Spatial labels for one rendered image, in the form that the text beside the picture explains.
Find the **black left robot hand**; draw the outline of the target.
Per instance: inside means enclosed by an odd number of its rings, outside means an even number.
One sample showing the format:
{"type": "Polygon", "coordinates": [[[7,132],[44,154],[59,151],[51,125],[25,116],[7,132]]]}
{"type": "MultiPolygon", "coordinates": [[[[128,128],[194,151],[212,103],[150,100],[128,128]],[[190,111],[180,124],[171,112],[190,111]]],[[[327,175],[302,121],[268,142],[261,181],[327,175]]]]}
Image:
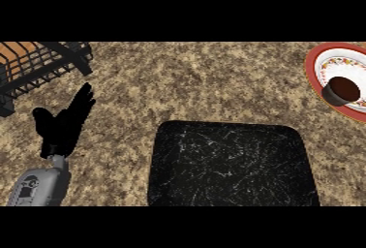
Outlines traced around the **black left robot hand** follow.
{"type": "Polygon", "coordinates": [[[65,158],[72,153],[78,136],[96,100],[91,85],[84,83],[76,91],[67,108],[53,115],[45,108],[32,110],[35,132],[42,138],[39,157],[47,159],[53,155],[65,158]]]}

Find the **black scratched tray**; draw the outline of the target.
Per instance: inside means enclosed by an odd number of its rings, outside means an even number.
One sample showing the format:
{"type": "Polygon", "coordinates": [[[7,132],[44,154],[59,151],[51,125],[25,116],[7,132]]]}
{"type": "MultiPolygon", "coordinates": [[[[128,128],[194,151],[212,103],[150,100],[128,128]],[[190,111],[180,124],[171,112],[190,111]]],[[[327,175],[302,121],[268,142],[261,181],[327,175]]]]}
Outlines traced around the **black scratched tray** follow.
{"type": "Polygon", "coordinates": [[[165,121],[149,175],[150,206],[317,206],[298,131],[283,125],[165,121]]]}

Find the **red rimmed floral plate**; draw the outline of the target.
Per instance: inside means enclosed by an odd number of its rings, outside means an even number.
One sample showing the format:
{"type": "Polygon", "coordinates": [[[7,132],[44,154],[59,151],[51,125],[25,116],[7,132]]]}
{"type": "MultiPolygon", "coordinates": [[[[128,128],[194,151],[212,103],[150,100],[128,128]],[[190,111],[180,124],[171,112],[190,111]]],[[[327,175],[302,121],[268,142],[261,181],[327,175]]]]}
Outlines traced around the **red rimmed floral plate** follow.
{"type": "Polygon", "coordinates": [[[333,77],[343,77],[354,82],[360,97],[330,108],[349,119],[366,123],[366,48],[348,43],[320,44],[305,55],[304,71],[318,97],[333,77]]]}

